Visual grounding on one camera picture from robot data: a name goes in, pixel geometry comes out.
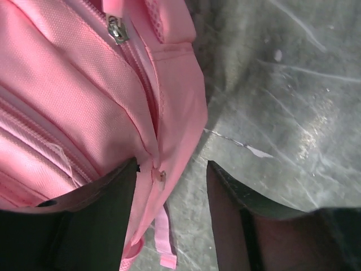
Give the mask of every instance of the pink backpack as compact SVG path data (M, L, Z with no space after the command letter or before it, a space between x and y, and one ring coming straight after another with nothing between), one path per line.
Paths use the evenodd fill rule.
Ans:
M184 0L0 0L0 22L0 208L36 206L135 156L120 269L154 219L175 269L163 205L207 118Z

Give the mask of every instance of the stone surface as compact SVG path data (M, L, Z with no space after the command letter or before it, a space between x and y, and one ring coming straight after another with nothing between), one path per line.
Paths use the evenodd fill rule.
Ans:
M216 271L207 160L290 207L361 205L361 2L187 4L213 132L203 134L168 204L177 270ZM146 239L132 271L167 270L159 267L152 229Z

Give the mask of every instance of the zipper pull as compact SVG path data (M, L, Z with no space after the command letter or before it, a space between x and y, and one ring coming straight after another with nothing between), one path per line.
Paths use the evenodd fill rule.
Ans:
M113 37L116 44L122 44L129 40L128 33L126 31L125 24L122 22L122 18L118 18L107 14L108 33Z

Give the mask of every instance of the pink strap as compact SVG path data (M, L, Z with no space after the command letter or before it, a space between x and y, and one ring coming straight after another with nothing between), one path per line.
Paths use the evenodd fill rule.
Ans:
M122 18L126 0L102 0L103 11L106 14Z
M169 217L164 206L155 218L155 243L160 256L160 265L171 268L177 267L177 256L172 253L170 246Z

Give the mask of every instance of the bag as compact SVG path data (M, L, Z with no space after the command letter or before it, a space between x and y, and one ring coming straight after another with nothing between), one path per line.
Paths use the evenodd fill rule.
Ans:
M0 208L37 206L136 157L121 270L156 218L206 123L204 79L183 0L0 1Z

